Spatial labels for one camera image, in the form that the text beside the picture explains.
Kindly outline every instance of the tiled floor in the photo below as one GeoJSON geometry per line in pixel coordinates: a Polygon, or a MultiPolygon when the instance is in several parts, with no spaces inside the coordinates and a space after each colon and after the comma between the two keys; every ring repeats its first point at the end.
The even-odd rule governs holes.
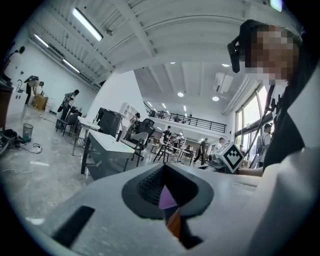
{"type": "MultiPolygon", "coordinates": [[[[60,131],[56,132],[54,115],[30,106],[25,107],[22,119],[10,121],[6,128],[22,135],[24,123],[34,127],[31,142],[25,147],[36,152],[33,143],[38,143],[43,151],[33,154],[23,149],[7,150],[0,156],[1,184],[9,201],[22,216],[43,218],[56,205],[93,181],[90,176],[87,179],[80,174],[84,149],[77,147],[76,156],[72,156],[73,140],[67,133],[63,137],[60,131]]],[[[143,155],[145,159],[140,161],[139,166],[151,164],[155,157],[149,152],[144,152],[143,155]]],[[[135,160],[129,161],[126,169],[135,168],[136,163],[135,160]]]]}

